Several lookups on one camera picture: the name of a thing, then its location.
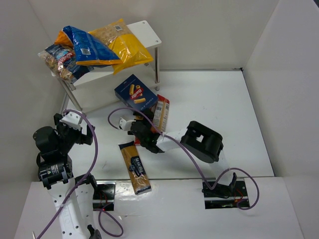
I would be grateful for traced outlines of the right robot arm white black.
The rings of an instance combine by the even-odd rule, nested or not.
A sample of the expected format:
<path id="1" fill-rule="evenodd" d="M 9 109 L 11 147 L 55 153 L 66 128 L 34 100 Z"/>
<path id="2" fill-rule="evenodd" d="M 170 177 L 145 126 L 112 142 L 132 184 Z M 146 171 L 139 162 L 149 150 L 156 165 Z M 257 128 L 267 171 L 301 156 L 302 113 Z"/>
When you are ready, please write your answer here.
<path id="1" fill-rule="evenodd" d="M 134 135 L 139 145 L 152 153 L 164 153 L 183 146 L 202 162 L 210 165 L 217 182 L 208 186 L 212 197 L 228 198 L 234 193 L 236 173 L 230 171 L 223 152 L 222 136 L 212 129 L 191 121 L 187 128 L 175 132 L 158 133 L 145 117 L 135 112 L 135 119 L 120 120 L 120 126 Z"/>

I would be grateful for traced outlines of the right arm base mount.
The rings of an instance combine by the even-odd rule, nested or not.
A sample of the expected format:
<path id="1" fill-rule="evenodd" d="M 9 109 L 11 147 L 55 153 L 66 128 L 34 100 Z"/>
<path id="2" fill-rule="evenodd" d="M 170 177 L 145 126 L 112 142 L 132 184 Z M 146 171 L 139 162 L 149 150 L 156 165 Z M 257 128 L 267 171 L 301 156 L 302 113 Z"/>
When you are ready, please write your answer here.
<path id="1" fill-rule="evenodd" d="M 229 209 L 237 208 L 237 203 L 241 208 L 250 207 L 246 184 L 244 180 L 237 180 L 234 188 L 229 191 L 222 185 L 217 185 L 214 190 L 210 190 L 202 182 L 202 193 L 204 195 L 205 209 Z"/>

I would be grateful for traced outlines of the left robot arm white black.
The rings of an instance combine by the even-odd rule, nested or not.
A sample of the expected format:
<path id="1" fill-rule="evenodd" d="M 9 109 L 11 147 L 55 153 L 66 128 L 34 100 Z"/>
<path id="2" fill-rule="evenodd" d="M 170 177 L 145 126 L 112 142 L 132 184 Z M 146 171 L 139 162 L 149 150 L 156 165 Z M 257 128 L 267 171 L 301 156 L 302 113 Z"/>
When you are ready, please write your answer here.
<path id="1" fill-rule="evenodd" d="M 64 239 L 100 239 L 101 233 L 93 219 L 93 195 L 97 188 L 93 169 L 75 177 L 68 155 L 75 144 L 95 145 L 95 128 L 85 115 L 77 110 L 65 110 L 54 115 L 55 127 L 44 126 L 33 134 L 39 150 L 36 158 L 38 177 L 51 196 L 56 214 L 38 235 L 41 238 L 55 220 L 59 221 Z M 81 122 L 87 123 L 82 133 Z"/>

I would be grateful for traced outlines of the dark blue Barilla pasta box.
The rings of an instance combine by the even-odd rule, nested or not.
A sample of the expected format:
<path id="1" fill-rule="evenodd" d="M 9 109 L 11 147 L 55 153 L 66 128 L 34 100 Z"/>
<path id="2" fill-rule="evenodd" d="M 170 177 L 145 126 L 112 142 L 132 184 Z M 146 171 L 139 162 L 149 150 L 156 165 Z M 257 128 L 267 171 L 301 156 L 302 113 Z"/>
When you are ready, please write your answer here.
<path id="1" fill-rule="evenodd" d="M 157 95 L 134 74 L 117 86 L 114 91 L 116 97 L 127 107 L 141 112 L 158 102 Z"/>

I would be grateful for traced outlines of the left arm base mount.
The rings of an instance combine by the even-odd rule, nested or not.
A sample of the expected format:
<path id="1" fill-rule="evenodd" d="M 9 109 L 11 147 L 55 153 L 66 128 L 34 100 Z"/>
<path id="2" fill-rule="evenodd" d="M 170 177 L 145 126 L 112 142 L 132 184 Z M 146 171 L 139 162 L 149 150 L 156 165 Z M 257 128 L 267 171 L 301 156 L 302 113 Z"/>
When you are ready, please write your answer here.
<path id="1" fill-rule="evenodd" d="M 93 195 L 93 209 L 103 209 L 104 211 L 114 210 L 115 181 L 97 181 L 97 188 Z"/>

